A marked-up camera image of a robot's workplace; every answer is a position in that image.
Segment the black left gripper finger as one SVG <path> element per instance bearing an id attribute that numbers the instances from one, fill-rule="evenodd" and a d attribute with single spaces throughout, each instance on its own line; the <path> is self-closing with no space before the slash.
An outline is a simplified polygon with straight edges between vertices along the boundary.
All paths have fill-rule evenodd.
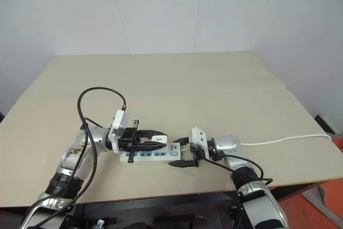
<path id="1" fill-rule="evenodd" d="M 164 143 L 160 142 L 144 142 L 133 147 L 135 151 L 154 151 L 165 147 Z"/>
<path id="2" fill-rule="evenodd" d="M 167 136 L 165 133 L 156 130 L 138 130 L 138 138 L 152 139 L 153 136 Z"/>

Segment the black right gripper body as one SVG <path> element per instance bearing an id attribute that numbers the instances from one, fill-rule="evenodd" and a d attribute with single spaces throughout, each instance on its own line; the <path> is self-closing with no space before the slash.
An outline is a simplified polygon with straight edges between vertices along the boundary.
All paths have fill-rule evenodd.
<path id="1" fill-rule="evenodd" d="M 192 154 L 192 160 L 189 163 L 189 167 L 198 167 L 199 160 L 202 159 L 202 148 L 199 145 L 190 145 L 190 152 Z"/>

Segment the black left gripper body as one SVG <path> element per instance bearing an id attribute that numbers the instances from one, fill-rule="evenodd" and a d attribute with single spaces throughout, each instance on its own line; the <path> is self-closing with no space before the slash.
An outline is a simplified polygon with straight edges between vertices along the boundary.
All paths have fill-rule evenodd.
<path id="1" fill-rule="evenodd" d="M 128 152 L 128 163 L 133 163 L 135 154 L 140 151 L 140 138 L 138 137 L 139 121 L 134 120 L 133 126 L 126 128 L 123 136 L 118 139 L 118 147 L 120 151 Z"/>

